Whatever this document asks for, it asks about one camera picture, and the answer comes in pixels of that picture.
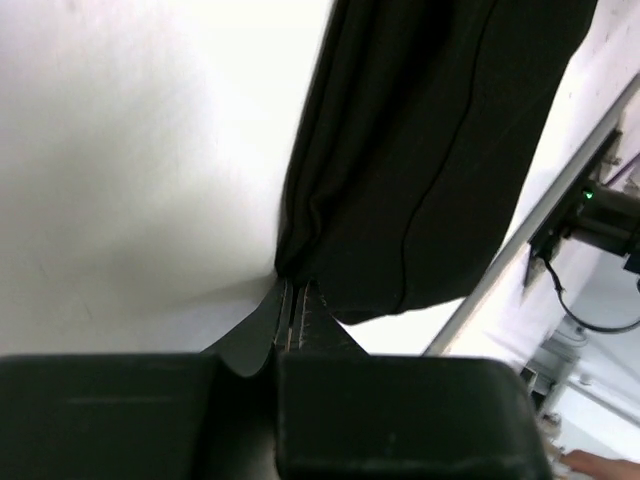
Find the black skirt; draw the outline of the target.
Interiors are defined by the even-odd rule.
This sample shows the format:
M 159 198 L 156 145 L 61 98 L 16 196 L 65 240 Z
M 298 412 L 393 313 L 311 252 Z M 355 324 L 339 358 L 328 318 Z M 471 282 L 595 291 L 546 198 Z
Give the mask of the black skirt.
M 592 1 L 339 1 L 277 274 L 356 324 L 469 295 L 507 233 Z

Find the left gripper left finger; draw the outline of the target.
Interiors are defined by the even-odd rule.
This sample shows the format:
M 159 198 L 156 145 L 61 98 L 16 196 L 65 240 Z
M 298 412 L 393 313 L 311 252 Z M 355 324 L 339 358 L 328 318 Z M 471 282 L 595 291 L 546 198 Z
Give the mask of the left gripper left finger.
M 5 479 L 274 479 L 270 372 L 291 310 L 278 281 L 200 353 L 1 360 Z

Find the bare human hand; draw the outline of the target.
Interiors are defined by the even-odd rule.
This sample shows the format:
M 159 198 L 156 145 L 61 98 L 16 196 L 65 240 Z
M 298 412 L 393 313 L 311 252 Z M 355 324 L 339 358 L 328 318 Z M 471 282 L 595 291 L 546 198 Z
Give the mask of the bare human hand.
M 640 466 L 624 459 L 610 459 L 583 450 L 573 450 L 561 457 L 572 471 L 599 480 L 639 480 Z

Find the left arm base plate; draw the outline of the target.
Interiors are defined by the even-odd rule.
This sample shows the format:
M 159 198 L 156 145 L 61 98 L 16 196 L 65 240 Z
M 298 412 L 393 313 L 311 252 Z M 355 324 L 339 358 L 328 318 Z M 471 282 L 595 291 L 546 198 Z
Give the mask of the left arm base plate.
M 589 156 L 586 164 L 563 191 L 556 206 L 529 241 L 531 257 L 544 256 L 553 250 L 552 245 L 563 236 L 563 222 L 584 202 L 583 191 L 589 190 L 594 183 L 600 182 L 600 165 L 609 153 L 617 151 L 621 137 L 621 130 L 614 127 L 595 152 Z

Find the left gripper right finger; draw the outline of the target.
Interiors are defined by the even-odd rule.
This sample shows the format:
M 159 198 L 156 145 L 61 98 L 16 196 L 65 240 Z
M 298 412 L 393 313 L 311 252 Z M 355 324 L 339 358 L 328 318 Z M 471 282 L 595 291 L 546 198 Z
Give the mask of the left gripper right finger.
M 486 358 L 374 356 L 297 295 L 277 362 L 283 479 L 548 479 L 529 393 Z

